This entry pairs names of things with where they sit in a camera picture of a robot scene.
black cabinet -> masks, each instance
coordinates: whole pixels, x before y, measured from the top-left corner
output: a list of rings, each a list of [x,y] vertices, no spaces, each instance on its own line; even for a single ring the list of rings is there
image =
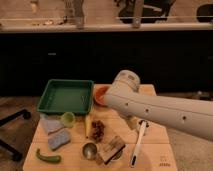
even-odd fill
[[[213,31],[0,34],[0,95],[41,95],[51,78],[111,83],[122,69],[162,91],[212,91]]]

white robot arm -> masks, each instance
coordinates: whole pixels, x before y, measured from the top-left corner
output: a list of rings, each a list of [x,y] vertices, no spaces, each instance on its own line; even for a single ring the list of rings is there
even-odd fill
[[[104,95],[105,104],[123,116],[137,116],[213,141],[210,101],[139,94],[140,78],[122,70]]]

plastic tray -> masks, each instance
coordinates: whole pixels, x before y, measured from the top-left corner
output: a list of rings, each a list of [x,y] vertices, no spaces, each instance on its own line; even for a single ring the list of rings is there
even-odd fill
[[[91,80],[51,79],[39,101],[37,111],[45,114],[73,112],[86,115],[91,110],[94,83]]]

cucumber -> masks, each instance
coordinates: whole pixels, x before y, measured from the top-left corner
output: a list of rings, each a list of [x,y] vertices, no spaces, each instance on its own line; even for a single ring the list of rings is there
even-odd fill
[[[60,155],[55,156],[44,156],[40,154],[40,149],[38,148],[36,151],[36,157],[42,161],[48,162],[48,163],[59,163],[61,161]]]

office chair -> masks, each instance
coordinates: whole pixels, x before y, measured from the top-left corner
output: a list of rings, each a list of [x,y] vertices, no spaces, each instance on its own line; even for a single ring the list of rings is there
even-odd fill
[[[201,5],[197,9],[197,20],[199,22],[213,21],[213,4]]]
[[[6,123],[14,120],[15,118],[17,118],[18,116],[23,115],[24,119],[29,119],[31,118],[31,113],[28,112],[26,109],[23,109],[19,112],[16,112],[10,116],[7,116],[6,118],[3,118],[0,120],[0,126],[5,125]],[[15,148],[11,147],[9,144],[7,144],[6,142],[4,142],[2,139],[0,139],[0,146],[2,146],[3,148],[6,148],[8,151],[13,153],[13,161],[20,161],[22,159],[22,153],[20,153],[18,150],[16,150]]]
[[[119,6],[122,0],[114,0]],[[175,0],[145,0],[142,12],[142,23],[155,23],[157,20],[167,20],[171,6]],[[125,7],[119,12],[123,23],[132,23],[135,0],[125,0]]]

